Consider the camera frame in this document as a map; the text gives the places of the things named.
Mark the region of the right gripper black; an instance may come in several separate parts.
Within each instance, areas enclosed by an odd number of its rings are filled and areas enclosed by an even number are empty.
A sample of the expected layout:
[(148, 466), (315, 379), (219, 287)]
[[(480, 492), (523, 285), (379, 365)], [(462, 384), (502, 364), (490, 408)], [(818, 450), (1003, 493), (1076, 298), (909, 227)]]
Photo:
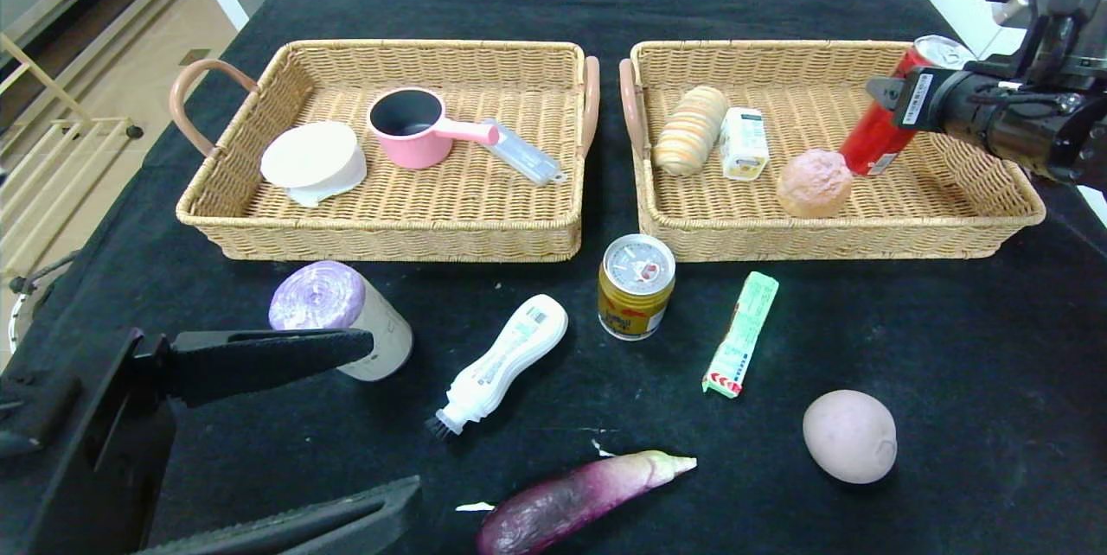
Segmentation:
[(985, 105), (993, 78), (977, 72), (915, 66), (906, 78), (869, 78), (875, 105), (893, 113), (898, 127), (937, 132), (989, 148), (993, 106)]

